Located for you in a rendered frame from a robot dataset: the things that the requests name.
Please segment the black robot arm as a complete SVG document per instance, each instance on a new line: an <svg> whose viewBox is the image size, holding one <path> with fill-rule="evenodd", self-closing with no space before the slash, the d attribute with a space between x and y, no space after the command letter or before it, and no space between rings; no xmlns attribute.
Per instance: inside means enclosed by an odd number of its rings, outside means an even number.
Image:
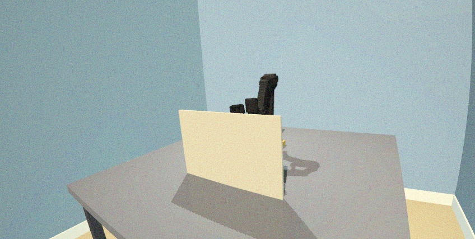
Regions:
<svg viewBox="0 0 475 239"><path fill-rule="evenodd" d="M277 82L276 74L264 74L259 81L258 97L245 99L246 113L274 115L274 90Z"/></svg>

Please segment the cream flat board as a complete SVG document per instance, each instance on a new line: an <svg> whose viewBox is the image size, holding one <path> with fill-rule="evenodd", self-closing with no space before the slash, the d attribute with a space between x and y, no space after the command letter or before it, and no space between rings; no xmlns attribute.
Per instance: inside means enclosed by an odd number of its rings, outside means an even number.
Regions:
<svg viewBox="0 0 475 239"><path fill-rule="evenodd" d="M282 116L179 110L187 173L284 199Z"/></svg>

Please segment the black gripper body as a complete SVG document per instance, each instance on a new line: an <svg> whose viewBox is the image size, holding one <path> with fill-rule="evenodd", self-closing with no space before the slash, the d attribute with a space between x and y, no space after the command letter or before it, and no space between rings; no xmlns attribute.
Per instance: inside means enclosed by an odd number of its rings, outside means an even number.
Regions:
<svg viewBox="0 0 475 239"><path fill-rule="evenodd" d="M231 105L230 113L244 114L245 113L244 105L243 104Z"/></svg>

